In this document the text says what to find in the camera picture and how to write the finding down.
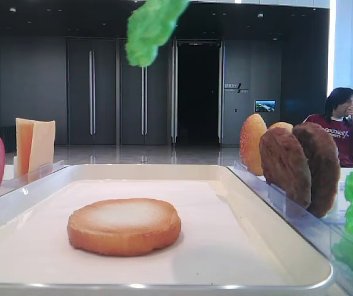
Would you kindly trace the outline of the dark double door left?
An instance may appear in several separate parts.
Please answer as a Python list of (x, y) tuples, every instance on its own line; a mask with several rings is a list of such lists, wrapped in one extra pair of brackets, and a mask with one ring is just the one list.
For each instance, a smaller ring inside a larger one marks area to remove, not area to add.
[(71, 145), (116, 144), (116, 43), (69, 39), (68, 128)]

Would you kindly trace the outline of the inner brown meat patty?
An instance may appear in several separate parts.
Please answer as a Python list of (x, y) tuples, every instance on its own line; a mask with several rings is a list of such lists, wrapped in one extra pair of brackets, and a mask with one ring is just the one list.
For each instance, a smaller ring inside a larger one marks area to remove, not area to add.
[(296, 136), (284, 128), (269, 129), (260, 139), (259, 151), (266, 181), (307, 209), (311, 204), (311, 173)]

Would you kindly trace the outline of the left long clear acrylic rail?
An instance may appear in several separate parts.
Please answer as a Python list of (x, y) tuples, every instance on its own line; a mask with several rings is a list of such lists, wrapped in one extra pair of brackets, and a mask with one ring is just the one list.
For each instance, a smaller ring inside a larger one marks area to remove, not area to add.
[(16, 189), (23, 188), (34, 181), (44, 178), (45, 176), (49, 176), (64, 167), (66, 167), (66, 164), (63, 160), (61, 160), (51, 165), (44, 165), (38, 170), (30, 172), (26, 175), (18, 176), (14, 179), (3, 180), (0, 183), (0, 197)]

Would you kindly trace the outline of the green lettuce leaf moved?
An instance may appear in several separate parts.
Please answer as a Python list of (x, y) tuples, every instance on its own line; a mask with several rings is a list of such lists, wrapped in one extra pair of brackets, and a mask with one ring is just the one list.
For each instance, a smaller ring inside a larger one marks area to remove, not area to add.
[(150, 0), (132, 12), (125, 45), (131, 66), (144, 68), (153, 63), (188, 4), (188, 0)]

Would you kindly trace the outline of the inner sesame bun top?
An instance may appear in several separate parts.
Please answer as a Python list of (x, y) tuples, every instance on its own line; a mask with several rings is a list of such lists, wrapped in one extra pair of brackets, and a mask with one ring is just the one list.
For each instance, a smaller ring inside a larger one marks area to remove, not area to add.
[(261, 155), (259, 143), (267, 126), (260, 114), (250, 115), (244, 122), (240, 133), (241, 162), (256, 176), (262, 176)]

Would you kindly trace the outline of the orange cheese slice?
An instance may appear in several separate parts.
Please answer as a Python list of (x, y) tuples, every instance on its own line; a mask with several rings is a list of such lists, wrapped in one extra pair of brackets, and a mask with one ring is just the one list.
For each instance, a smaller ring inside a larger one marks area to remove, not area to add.
[(33, 138), (34, 121), (22, 118), (15, 119), (17, 140), (17, 173), (23, 176), (28, 173)]

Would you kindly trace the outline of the right long clear acrylic rail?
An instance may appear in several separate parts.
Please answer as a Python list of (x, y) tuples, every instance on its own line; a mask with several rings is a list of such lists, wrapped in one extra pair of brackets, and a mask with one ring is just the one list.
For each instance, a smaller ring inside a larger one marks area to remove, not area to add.
[(281, 189), (267, 184), (235, 162), (236, 174), (274, 212), (280, 215), (302, 238), (320, 251), (335, 267), (336, 283), (347, 295), (353, 295), (353, 235), (346, 231), (346, 211), (317, 218), (288, 199)]

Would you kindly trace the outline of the pale yellow cheese slice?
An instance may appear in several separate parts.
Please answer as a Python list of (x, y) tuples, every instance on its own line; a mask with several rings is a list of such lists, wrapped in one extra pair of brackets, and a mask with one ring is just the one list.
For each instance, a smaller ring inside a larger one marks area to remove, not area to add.
[(29, 172), (53, 164), (55, 121), (36, 121), (33, 125)]

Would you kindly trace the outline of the brown meat patty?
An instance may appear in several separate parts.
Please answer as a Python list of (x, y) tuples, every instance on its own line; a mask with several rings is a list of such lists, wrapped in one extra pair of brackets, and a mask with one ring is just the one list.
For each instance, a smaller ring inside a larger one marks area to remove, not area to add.
[(284, 128), (269, 129), (260, 139), (259, 151), (266, 181), (307, 209), (311, 204), (311, 173), (296, 136)]
[(311, 173), (311, 204), (307, 211), (322, 218), (331, 210), (338, 193), (338, 148), (333, 137), (317, 123), (298, 124), (293, 134), (302, 145)]

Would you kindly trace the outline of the long clear acrylic rail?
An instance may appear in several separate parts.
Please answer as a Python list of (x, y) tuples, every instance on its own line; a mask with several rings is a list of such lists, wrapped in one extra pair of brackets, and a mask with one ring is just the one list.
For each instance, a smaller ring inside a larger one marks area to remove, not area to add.
[(66, 167), (66, 164), (63, 160), (61, 160), (51, 165), (44, 165), (38, 170), (30, 172), (26, 175), (18, 176), (14, 179), (3, 180), (0, 183), (0, 197), (16, 189), (23, 188), (34, 181), (44, 178), (45, 176), (49, 176), (64, 167)]
[(320, 251), (335, 267), (336, 283), (347, 295), (353, 295), (353, 235), (346, 231), (346, 211), (317, 218), (288, 199), (281, 189), (267, 184), (235, 162), (236, 174), (274, 212), (280, 215), (302, 238)]

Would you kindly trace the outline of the dark double door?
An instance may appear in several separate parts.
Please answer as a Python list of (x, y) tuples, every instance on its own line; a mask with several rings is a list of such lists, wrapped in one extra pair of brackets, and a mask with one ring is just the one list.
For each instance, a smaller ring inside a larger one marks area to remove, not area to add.
[(116, 144), (116, 43), (69, 39), (68, 128), (71, 145)]
[(168, 143), (168, 48), (160, 47), (147, 68), (133, 67), (121, 41), (121, 143)]

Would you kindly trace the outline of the sesame bun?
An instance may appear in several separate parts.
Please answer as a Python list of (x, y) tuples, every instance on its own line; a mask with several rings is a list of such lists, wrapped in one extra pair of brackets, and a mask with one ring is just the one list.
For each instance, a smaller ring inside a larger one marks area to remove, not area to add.
[(280, 121), (280, 122), (276, 122), (274, 124), (272, 124), (269, 129), (273, 129), (273, 128), (283, 128), (283, 129), (286, 129), (288, 132), (292, 133), (292, 130), (293, 130), (293, 125), (290, 124), (290, 123), (286, 123), (286, 122), (283, 122), (283, 121)]
[(256, 176), (262, 176), (261, 155), (259, 143), (267, 126), (260, 114), (250, 115), (244, 122), (240, 133), (241, 162)]

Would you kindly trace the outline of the person in maroon shirt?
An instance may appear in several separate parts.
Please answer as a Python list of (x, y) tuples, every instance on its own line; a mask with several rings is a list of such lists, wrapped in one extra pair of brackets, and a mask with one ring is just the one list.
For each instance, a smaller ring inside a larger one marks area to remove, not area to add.
[(306, 122), (319, 124), (329, 133), (338, 148), (342, 168), (353, 168), (353, 89), (332, 90), (325, 102), (323, 114), (312, 114)]

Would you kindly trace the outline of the white rectangular tray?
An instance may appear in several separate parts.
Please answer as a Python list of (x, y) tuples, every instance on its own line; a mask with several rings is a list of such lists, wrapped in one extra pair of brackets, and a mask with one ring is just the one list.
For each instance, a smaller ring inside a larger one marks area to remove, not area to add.
[[(217, 165), (73, 165), (0, 196), (0, 295), (325, 295), (330, 261)], [(107, 199), (171, 203), (172, 246), (141, 257), (74, 249), (67, 221)]]

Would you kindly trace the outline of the bottom bun slice on tray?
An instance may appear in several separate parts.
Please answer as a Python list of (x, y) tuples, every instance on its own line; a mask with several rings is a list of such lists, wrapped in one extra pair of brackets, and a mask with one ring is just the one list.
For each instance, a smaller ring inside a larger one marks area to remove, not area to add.
[(174, 206), (148, 198), (102, 200), (74, 211), (67, 224), (72, 247), (99, 255), (135, 257), (175, 243), (182, 222)]

